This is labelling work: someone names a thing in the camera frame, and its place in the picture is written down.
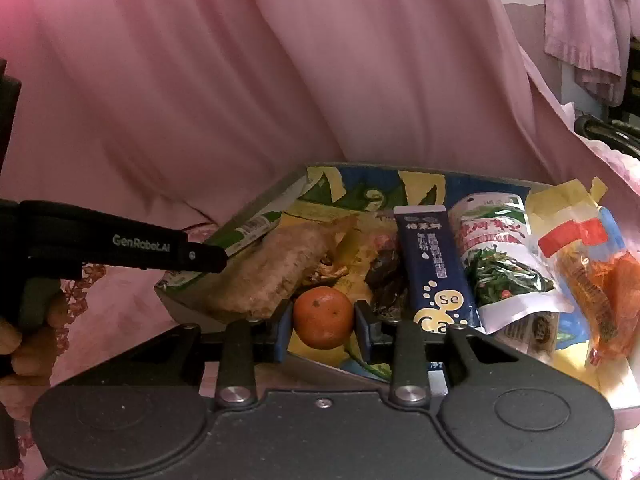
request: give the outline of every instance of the plastic wrapper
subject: plastic wrapper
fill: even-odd
[[[361,212],[357,215],[356,228],[350,231],[338,246],[337,261],[347,265],[347,275],[334,285],[355,303],[372,301],[373,291],[367,284],[370,267],[380,251],[396,246],[398,230],[393,219],[377,212]]]
[[[516,322],[500,333],[503,340],[510,344],[513,335],[511,346],[536,357],[542,350],[551,354],[555,337],[546,338],[542,348],[541,333],[555,333],[558,316],[523,319],[536,313],[570,312],[573,307],[535,253],[522,199],[508,193],[477,193],[460,200],[449,217],[487,333]],[[554,326],[542,331],[543,321]]]
[[[640,316],[640,263],[598,206],[605,190],[573,180],[527,200],[538,245],[589,324],[592,364],[628,356]]]
[[[324,257],[334,259],[337,237],[354,228],[353,216],[332,222],[304,222],[280,227],[223,271],[206,299],[207,310],[268,318],[281,300],[290,298]]]

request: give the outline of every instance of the pink curtain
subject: pink curtain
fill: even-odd
[[[500,0],[0,0],[0,56],[24,83],[8,198],[183,227],[352,160],[597,174],[621,222],[638,217],[561,112],[539,127],[558,103],[532,97],[548,89]]]
[[[640,0],[545,0],[545,51],[576,67],[575,80],[604,103],[622,102]]]

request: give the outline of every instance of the screw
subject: screw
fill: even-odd
[[[251,392],[244,386],[227,386],[220,390],[220,399],[229,404],[242,404],[251,397]]]
[[[398,386],[395,390],[396,398],[413,404],[414,402],[421,402],[427,397],[427,392],[421,386],[414,386],[408,384],[407,386]]]
[[[318,408],[330,408],[334,405],[331,399],[318,399],[316,400],[316,406]]]

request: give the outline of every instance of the finger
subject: finger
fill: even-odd
[[[44,326],[24,339],[12,354],[11,364],[19,376],[49,377],[57,355],[56,331]]]
[[[49,388],[45,377],[7,376],[0,380],[0,403],[17,420],[28,420],[31,408]]]
[[[29,422],[33,406],[5,406],[6,412],[13,420]]]
[[[62,291],[56,294],[49,303],[47,324],[53,328],[62,328],[69,322],[69,304]]]
[[[11,354],[22,341],[22,334],[0,317],[0,355]]]

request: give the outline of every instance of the snack bag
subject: snack bag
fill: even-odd
[[[628,356],[640,316],[640,263],[598,205],[604,192],[599,179],[591,192],[572,180],[526,204],[540,250],[589,324],[592,364]]]
[[[508,193],[472,194],[453,206],[449,218],[486,332],[518,322],[499,334],[505,342],[524,352],[537,345],[551,354],[558,316],[524,318],[573,307],[531,250],[535,245],[522,199]],[[543,327],[543,320],[550,324]]]

